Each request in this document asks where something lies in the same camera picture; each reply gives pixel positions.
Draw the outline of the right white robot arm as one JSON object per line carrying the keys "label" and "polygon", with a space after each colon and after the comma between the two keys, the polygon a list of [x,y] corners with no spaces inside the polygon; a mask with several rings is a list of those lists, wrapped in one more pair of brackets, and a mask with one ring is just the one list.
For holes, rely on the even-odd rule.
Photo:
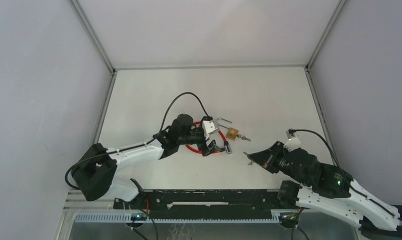
{"label": "right white robot arm", "polygon": [[272,174],[290,177],[282,181],[277,194],[282,207],[311,209],[337,218],[369,240],[402,240],[402,205],[375,199],[338,166],[280,141],[246,156]]}

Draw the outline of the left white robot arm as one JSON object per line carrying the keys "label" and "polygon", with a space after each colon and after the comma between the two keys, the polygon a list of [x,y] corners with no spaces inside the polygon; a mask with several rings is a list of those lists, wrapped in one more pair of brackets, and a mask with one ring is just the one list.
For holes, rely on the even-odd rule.
{"label": "left white robot arm", "polygon": [[190,115],[180,114],[151,140],[125,147],[106,148],[101,143],[90,146],[67,170],[65,177],[73,178],[76,183],[73,188],[80,190],[89,202],[114,197],[137,209],[145,202],[141,187],[135,180],[118,176],[118,172],[140,163],[165,159],[183,145],[196,145],[204,157],[209,156],[221,150],[210,138],[218,130],[217,120],[211,116],[195,124]]}

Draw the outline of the padlock keys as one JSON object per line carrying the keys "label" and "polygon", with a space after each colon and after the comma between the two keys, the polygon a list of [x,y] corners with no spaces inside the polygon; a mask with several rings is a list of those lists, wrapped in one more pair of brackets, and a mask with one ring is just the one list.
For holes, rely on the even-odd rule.
{"label": "padlock keys", "polygon": [[249,141],[249,142],[251,141],[250,138],[248,138],[248,137],[246,137],[246,136],[244,136],[244,135],[241,135],[241,134],[238,134],[237,137],[238,137],[239,139],[241,139],[241,140],[244,140],[244,141]]}

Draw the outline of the brass padlock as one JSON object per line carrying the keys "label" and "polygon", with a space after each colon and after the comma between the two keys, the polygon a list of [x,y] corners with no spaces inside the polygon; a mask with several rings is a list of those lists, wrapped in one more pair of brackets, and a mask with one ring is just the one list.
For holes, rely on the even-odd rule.
{"label": "brass padlock", "polygon": [[220,124],[220,121],[226,122],[226,123],[229,123],[229,124],[232,124],[233,123],[232,121],[229,121],[229,120],[221,118],[221,117],[218,117],[216,120],[219,123],[218,125],[220,127],[227,129],[227,134],[226,134],[227,139],[230,139],[230,140],[234,141],[234,140],[236,140],[238,138],[239,130]]}

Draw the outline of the cable lock keys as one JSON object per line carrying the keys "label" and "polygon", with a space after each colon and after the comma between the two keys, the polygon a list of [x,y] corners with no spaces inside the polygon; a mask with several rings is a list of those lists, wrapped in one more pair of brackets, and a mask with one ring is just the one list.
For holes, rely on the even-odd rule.
{"label": "cable lock keys", "polygon": [[248,153],[245,152],[245,151],[244,151],[243,153],[247,156],[247,158],[248,158],[248,160],[249,160],[247,164],[248,164],[249,166],[253,165],[253,160],[252,160],[252,158],[251,158],[251,155],[248,154]]}

